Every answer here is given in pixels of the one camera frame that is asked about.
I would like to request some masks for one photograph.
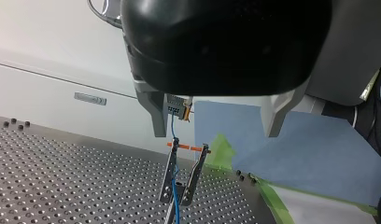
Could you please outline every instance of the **gray panel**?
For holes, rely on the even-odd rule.
[[[381,65],[381,0],[334,0],[332,25],[306,93],[357,105]]]
[[[0,118],[0,223],[163,223],[166,155]],[[178,179],[191,162],[178,159]],[[181,223],[275,223],[249,180],[204,168]]]

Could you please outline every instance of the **white cable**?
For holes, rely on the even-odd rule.
[[[106,9],[104,9],[104,11],[101,14],[103,15],[106,14],[106,11],[108,10],[108,5],[109,5],[109,1],[106,1]]]
[[[359,115],[359,110],[357,106],[354,106],[354,119],[353,119],[353,128],[356,128],[357,116]]]

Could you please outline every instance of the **orange rod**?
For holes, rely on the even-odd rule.
[[[167,143],[167,146],[168,147],[170,147],[170,146],[172,146],[173,145],[173,143]],[[188,146],[188,145],[183,145],[183,144],[178,144],[178,147],[180,147],[180,148],[185,148],[185,149],[190,149],[190,146]]]

